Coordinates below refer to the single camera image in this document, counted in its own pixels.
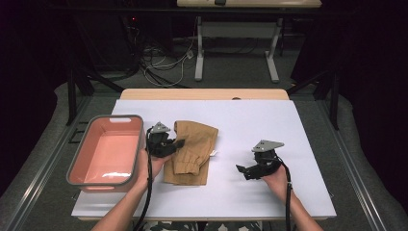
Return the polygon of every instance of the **human hand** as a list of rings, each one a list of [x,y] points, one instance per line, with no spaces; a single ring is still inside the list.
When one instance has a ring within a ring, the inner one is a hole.
[[[268,185],[271,191],[278,196],[278,198],[285,203],[286,201],[286,190],[288,187],[288,178],[286,176],[286,170],[281,165],[274,173],[271,175],[261,177]]]
[[[152,163],[152,178],[154,179],[159,172],[162,170],[163,164],[170,160],[172,155],[166,156],[164,158],[157,158],[152,156],[151,163]],[[147,179],[149,178],[148,173],[148,154],[147,151],[142,149],[138,155],[138,173],[137,173],[137,184],[147,183]]]

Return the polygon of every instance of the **pink plastic tub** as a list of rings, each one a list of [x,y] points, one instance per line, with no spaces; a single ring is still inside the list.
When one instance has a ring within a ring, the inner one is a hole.
[[[101,115],[85,132],[66,175],[88,193],[127,192],[135,183],[137,156],[144,148],[138,115]]]

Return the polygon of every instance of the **wrist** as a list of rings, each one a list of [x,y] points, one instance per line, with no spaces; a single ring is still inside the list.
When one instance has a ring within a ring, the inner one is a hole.
[[[147,185],[148,185],[147,178],[139,178],[132,188],[146,191],[147,190]]]
[[[287,188],[286,187],[277,187],[274,185],[268,184],[269,189],[278,197],[283,203],[286,202]]]

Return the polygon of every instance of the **white table leg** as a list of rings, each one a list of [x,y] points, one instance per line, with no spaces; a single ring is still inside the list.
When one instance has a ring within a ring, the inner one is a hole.
[[[279,18],[278,21],[276,22],[276,27],[273,30],[273,37],[270,43],[270,49],[269,51],[265,52],[265,56],[267,58],[268,69],[269,69],[269,75],[270,75],[270,79],[272,80],[272,83],[279,83],[278,72],[276,71],[275,62],[273,61],[273,54],[275,53],[276,43],[278,42],[278,39],[279,39],[281,25],[282,25],[282,18]]]
[[[203,65],[204,65],[204,51],[203,51],[203,35],[202,35],[202,22],[201,17],[197,18],[197,64],[195,66],[195,81],[201,81],[203,78]]]

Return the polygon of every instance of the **gray floor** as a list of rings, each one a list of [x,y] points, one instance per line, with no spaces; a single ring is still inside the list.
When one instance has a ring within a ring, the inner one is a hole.
[[[272,84],[268,76],[263,56],[263,51],[268,48],[267,42],[258,43],[250,54],[215,53],[239,50],[240,45],[247,42],[242,39],[209,42],[203,80],[193,80],[194,59],[191,59],[184,63],[181,84],[190,88],[287,89],[293,82],[289,77],[302,40],[299,37],[287,38],[284,56],[275,56],[281,78],[279,84]],[[161,75],[175,81],[181,77],[181,71],[181,66],[177,65]],[[117,83],[124,88],[156,88],[146,81],[141,72]],[[64,125],[68,115],[66,85],[56,89],[59,101],[52,120],[24,167],[0,198],[0,230],[8,227],[18,230],[89,230],[94,225],[70,216],[75,203],[71,197],[78,190],[69,186],[64,178],[78,145],[68,142],[74,129],[84,126],[79,124],[81,121],[109,114],[118,98],[118,93],[105,86],[98,83],[94,86],[97,92],[93,97],[79,95],[80,114],[72,126]],[[321,226],[325,230],[408,230],[406,214],[384,189],[361,150],[351,105],[341,97],[340,131],[335,131],[327,121],[327,103],[311,97],[313,88],[309,86],[298,92],[292,100],[326,186],[334,195],[332,199],[338,216],[320,221]],[[279,221],[264,222],[264,227],[265,230],[284,230],[283,222]]]

